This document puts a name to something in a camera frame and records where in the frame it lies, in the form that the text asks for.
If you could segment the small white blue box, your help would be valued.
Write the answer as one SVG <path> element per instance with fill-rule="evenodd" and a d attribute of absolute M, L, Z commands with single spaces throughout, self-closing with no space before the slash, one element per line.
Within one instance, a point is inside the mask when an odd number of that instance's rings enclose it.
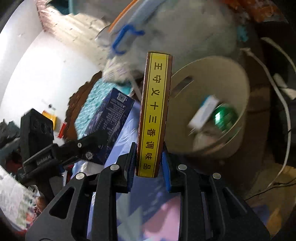
<path fill-rule="evenodd" d="M 208 96 L 203 101 L 193 118 L 189 121 L 188 127 L 193 130 L 200 131 L 204 124 L 209 120 L 215 108 L 217 108 L 219 102 L 220 100 L 217 99 L 216 96 Z"/>

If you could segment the dark blue carton box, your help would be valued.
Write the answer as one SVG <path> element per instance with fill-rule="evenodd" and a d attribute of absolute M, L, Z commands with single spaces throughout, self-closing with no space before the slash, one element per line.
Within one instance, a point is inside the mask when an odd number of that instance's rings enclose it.
<path fill-rule="evenodd" d="M 107 143 L 94 154 L 92 162 L 100 165 L 106 163 L 133 105 L 134 99 L 116 88 L 107 94 L 83 134 L 87 136 L 96 131 L 107 131 L 108 133 Z"/>

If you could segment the beige round trash bin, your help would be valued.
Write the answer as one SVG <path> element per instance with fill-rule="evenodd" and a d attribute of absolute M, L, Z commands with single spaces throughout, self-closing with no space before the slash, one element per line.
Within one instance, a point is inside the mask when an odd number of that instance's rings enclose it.
<path fill-rule="evenodd" d="M 244 135 L 249 80 L 236 61 L 210 56 L 171 77 L 165 144 L 170 153 L 209 159 L 232 156 Z"/>

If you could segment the orange white flat device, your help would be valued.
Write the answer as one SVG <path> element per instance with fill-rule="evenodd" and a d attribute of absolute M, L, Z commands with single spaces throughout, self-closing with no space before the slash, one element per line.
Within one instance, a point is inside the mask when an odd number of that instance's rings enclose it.
<path fill-rule="evenodd" d="M 113 21 L 113 23 L 109 26 L 108 33 L 114 34 L 118 33 L 120 29 L 127 24 L 127 22 L 130 20 L 132 15 L 137 10 L 138 6 L 142 3 L 140 0 L 134 0 L 132 1 L 119 15 L 118 17 Z"/>

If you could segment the carved wooden headboard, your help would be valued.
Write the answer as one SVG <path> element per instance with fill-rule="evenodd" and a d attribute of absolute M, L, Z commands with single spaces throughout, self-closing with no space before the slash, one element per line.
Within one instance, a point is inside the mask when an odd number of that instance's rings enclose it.
<path fill-rule="evenodd" d="M 85 82 L 85 84 L 79 87 L 79 89 L 69 98 L 68 109 L 66 111 L 65 118 L 66 127 L 63 132 L 64 141 L 67 142 L 77 140 L 77 132 L 75 130 L 74 123 L 83 105 L 85 104 L 86 99 L 90 94 L 90 91 L 101 77 L 101 71 L 96 73 L 95 75 L 93 75 L 90 81 Z"/>

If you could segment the green shiny can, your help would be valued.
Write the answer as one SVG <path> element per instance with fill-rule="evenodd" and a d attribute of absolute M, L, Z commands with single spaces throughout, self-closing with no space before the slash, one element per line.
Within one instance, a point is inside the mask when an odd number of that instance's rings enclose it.
<path fill-rule="evenodd" d="M 238 114 L 235 108 L 230 104 L 221 103 L 214 109 L 210 119 L 222 133 L 226 133 L 238 120 Z"/>

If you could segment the teal patterned quilt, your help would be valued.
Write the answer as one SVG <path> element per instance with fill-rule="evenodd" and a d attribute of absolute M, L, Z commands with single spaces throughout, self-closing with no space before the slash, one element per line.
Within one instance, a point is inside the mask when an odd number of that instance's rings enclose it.
<path fill-rule="evenodd" d="M 104 82 L 101 78 L 95 83 L 92 87 L 88 97 L 83 104 L 81 111 L 78 114 L 74 122 L 75 130 L 77 133 L 77 138 L 83 138 L 83 135 L 88 127 L 91 119 L 102 104 L 103 100 L 107 94 L 113 89 L 116 88 L 122 93 L 129 95 L 132 91 L 132 86 L 130 83 L 124 83 L 122 85 L 110 82 Z"/>

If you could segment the blue vintage print bedsheet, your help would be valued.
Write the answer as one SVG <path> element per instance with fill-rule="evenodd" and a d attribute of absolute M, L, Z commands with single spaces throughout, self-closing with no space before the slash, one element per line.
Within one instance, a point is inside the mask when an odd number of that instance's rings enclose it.
<path fill-rule="evenodd" d="M 78 161 L 72 173 L 97 174 L 130 151 L 137 141 L 140 103 L 136 101 L 104 166 Z M 178 240 L 181 198 L 168 193 L 162 173 L 157 178 L 135 176 L 131 192 L 116 195 L 119 240 Z"/>

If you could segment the yellow brown seasoning box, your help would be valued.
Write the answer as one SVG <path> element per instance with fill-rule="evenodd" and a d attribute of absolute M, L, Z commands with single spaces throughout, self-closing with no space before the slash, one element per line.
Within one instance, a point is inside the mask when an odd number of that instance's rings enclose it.
<path fill-rule="evenodd" d="M 148 52 L 138 130 L 136 175 L 156 178 L 162 158 L 171 87 L 170 54 Z"/>

